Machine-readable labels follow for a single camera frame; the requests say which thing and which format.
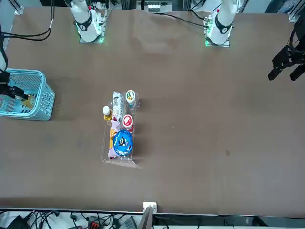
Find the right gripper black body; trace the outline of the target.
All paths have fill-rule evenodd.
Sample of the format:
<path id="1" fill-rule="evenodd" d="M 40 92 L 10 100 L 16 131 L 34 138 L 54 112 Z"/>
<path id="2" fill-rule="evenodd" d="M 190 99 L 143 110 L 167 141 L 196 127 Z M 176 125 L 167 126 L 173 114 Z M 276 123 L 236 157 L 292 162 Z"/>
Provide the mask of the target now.
<path id="1" fill-rule="evenodd" d="M 10 81 L 10 74 L 6 71 L 0 73 L 0 94 L 10 95 L 10 86 L 8 85 Z"/>

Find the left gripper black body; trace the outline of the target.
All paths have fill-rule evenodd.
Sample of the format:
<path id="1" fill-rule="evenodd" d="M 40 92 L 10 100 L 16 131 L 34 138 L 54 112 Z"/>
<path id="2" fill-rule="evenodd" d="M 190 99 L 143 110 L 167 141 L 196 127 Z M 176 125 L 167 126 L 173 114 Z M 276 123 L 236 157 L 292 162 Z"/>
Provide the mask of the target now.
<path id="1" fill-rule="evenodd" d="M 294 35 L 296 34 L 298 38 L 298 45 L 293 47 L 294 50 L 297 52 L 304 52 L 305 51 L 305 18 L 300 16 L 297 22 L 294 24 L 294 28 L 292 31 L 292 40 Z"/>

